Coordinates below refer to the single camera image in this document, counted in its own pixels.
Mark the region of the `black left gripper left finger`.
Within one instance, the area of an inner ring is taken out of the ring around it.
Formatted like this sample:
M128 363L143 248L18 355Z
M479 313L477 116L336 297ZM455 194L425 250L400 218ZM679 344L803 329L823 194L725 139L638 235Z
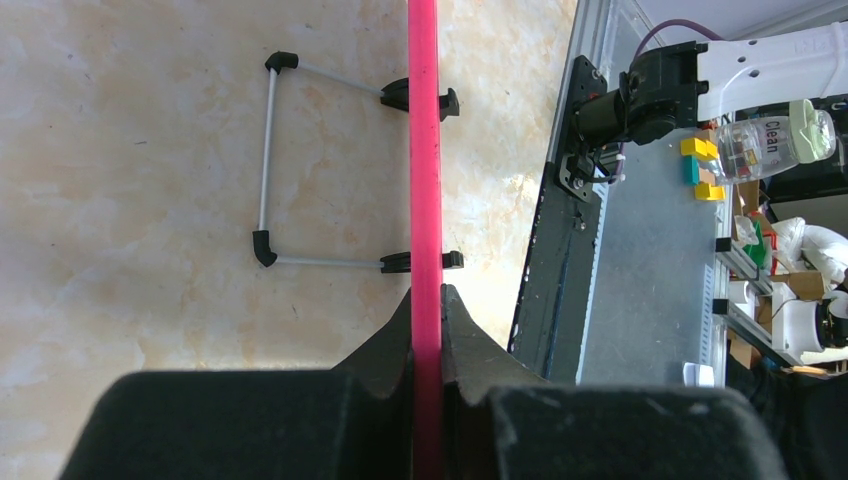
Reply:
M350 379L340 416L348 478L409 479L412 470L411 293L334 369Z

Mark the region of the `pink framed whiteboard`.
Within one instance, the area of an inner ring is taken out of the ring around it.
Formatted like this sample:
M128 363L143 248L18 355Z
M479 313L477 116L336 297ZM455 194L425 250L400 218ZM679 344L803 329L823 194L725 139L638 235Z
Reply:
M408 3L413 477L444 477L438 15Z

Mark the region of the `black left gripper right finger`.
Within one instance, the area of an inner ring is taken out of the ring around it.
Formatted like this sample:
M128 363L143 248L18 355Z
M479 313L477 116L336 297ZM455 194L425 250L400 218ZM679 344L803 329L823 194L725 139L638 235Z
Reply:
M446 477L497 479L493 387L545 385L472 318L457 288L441 286L443 424Z

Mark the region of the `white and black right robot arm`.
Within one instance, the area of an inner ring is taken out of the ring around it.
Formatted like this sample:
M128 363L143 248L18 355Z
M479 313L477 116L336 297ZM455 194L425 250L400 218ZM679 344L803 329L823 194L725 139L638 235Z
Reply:
M760 39L707 38L639 51L615 88L579 56L545 177L584 201L594 185L620 178L600 160L625 143L646 145L726 113L784 104L784 114L735 121L721 126L714 142L692 140L681 147L720 185L767 178L836 152L836 127L813 100L846 90L843 22Z

